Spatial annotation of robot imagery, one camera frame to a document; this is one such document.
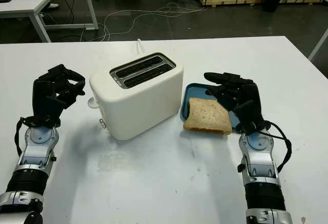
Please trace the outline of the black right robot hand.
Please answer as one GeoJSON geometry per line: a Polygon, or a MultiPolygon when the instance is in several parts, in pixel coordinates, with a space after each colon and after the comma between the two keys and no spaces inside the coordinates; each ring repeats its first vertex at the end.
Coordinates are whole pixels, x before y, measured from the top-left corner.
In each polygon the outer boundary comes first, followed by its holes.
{"type": "Polygon", "coordinates": [[[208,93],[239,119],[245,133],[250,134],[265,128],[257,85],[232,73],[206,72],[204,78],[216,84],[208,86],[208,93]]]}

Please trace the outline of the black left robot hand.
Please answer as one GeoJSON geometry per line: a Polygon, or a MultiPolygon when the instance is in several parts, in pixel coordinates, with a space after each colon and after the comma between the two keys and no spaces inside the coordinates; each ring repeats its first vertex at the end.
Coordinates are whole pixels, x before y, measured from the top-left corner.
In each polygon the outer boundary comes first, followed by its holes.
{"type": "Polygon", "coordinates": [[[76,102],[76,98],[85,95],[85,78],[79,73],[57,65],[33,83],[33,114],[49,126],[60,123],[64,109],[76,102]]]}

